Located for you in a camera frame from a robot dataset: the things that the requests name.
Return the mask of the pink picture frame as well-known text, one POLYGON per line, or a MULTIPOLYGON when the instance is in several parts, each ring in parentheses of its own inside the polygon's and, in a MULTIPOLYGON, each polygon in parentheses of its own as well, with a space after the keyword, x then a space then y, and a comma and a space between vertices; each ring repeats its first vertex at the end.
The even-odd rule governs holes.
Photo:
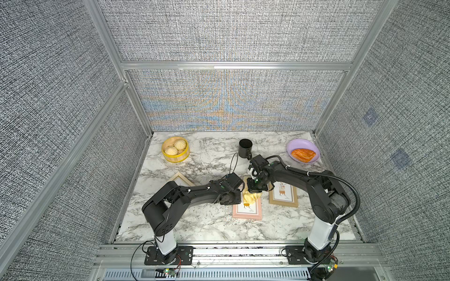
MULTIPOLYGON (((245 186, 243 191, 247 190, 246 180, 248 177, 243 179, 245 186)), ((241 204, 233 206, 233 218, 238 219, 248 219, 248 220, 262 220, 262 207, 261 207, 261 198, 259 198, 256 203, 252 205, 244 204, 243 200, 241 204)))

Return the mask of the yellow microfibre cloth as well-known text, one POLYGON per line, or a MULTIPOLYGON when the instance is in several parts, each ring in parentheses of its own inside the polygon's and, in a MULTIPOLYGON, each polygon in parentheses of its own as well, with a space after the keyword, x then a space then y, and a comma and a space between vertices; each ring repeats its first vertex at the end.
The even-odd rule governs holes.
POLYGON ((248 190, 243 191, 243 203, 252 205, 261 197, 261 193, 250 193, 248 190))

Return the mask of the wooden picture frame deer print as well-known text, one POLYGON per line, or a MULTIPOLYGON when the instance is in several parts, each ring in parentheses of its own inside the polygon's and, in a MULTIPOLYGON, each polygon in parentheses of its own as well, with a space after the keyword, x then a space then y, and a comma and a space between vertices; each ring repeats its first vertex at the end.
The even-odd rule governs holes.
POLYGON ((285 207, 298 207, 297 188, 282 182, 270 183, 269 203, 285 207))

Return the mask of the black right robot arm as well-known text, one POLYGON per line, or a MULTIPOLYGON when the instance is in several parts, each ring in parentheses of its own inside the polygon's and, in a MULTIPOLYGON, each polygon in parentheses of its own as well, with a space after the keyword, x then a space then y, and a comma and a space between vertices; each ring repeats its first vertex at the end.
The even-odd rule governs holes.
POLYGON ((286 183, 308 193, 315 220, 301 255, 305 262, 313 265, 328 259, 338 226, 360 208, 357 190, 328 170, 318 173, 297 169, 284 163, 278 155, 253 157, 249 170, 251 179, 247 180, 247 187, 251 193, 267 192, 269 184, 276 183, 286 183))

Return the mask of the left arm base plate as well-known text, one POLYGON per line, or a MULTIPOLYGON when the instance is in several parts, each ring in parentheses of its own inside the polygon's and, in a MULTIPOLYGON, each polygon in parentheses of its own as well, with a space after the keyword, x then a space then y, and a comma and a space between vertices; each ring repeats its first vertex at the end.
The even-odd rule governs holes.
POLYGON ((193 247, 177 246, 167 255, 163 255, 157 247, 148 247, 144 265, 191 265, 193 260, 193 247))

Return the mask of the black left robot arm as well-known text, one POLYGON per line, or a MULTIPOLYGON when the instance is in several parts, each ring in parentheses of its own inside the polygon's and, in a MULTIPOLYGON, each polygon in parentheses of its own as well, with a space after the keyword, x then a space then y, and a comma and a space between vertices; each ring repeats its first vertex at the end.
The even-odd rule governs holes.
POLYGON ((239 205, 244 181, 235 173, 201 186, 181 186, 167 182, 144 205, 142 213, 150 224, 157 248, 164 256, 177 248, 173 229, 186 210, 202 204, 239 205))

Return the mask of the light wood picture frame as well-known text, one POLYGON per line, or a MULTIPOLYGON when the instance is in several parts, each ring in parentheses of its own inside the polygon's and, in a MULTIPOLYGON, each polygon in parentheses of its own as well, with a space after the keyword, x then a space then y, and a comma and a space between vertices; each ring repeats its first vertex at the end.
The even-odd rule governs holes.
POLYGON ((180 172, 177 172, 175 175, 173 175, 169 179, 169 181, 174 181, 179 186, 186 186, 186 187, 194 186, 194 184, 180 172))

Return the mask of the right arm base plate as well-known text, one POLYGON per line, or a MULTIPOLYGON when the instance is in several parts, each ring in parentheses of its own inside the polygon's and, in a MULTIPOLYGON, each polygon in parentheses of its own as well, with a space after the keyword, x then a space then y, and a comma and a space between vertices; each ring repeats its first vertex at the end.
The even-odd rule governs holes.
POLYGON ((319 261, 322 261, 325 255, 329 254, 331 247, 325 248, 323 254, 319 254, 319 258, 315 258, 315 261, 310 262, 307 260, 307 256, 304 253, 304 247, 301 246, 286 246, 281 252, 287 258, 289 265, 306 265, 313 266, 319 261))

